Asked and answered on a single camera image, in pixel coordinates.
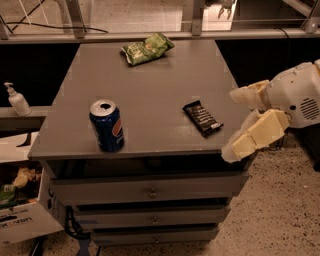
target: drawer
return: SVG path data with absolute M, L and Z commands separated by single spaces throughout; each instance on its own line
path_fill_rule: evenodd
M 230 208 L 214 205 L 213 200 L 200 202 L 174 202 L 129 204 L 126 207 L 105 206 L 106 210 L 75 211 L 77 222 L 84 229 L 168 226 L 182 224 L 219 223 L 228 215 Z
M 213 226 L 194 226 L 162 228 L 151 230 L 115 230 L 93 232 L 91 238 L 98 246 L 157 244 L 168 242 L 210 241 L 215 238 L 218 228 Z
M 51 187 L 63 205 L 88 205 L 233 197 L 248 178 L 247 172 L 212 175 L 53 180 Z

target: white robot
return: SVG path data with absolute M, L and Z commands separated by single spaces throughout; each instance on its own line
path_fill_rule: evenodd
M 230 96 L 253 110 L 222 148 L 222 158 L 232 163 L 279 140 L 288 127 L 320 123 L 320 59 L 285 70 L 271 81 L 234 89 Z

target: gray cabinet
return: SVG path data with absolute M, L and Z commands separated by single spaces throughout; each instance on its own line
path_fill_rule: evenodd
M 123 43 L 81 45 L 29 157 L 98 245 L 211 240 L 248 179 L 253 157 L 228 164 L 221 147 L 249 110 L 213 40 L 179 40 L 130 67 Z M 97 99 L 120 108 L 124 147 L 102 152 L 89 121 Z M 201 100 L 223 128 L 204 138 L 182 111 Z

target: pump bottle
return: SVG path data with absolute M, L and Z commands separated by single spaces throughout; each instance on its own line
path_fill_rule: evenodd
M 16 92 L 10 82 L 5 82 L 4 85 L 8 88 L 9 102 L 19 116 L 26 116 L 31 113 L 31 108 L 21 93 Z

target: blue can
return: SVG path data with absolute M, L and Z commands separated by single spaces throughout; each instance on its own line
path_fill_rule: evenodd
M 107 99 L 94 102 L 90 107 L 90 120 L 101 150 L 116 152 L 124 145 L 120 111 Z

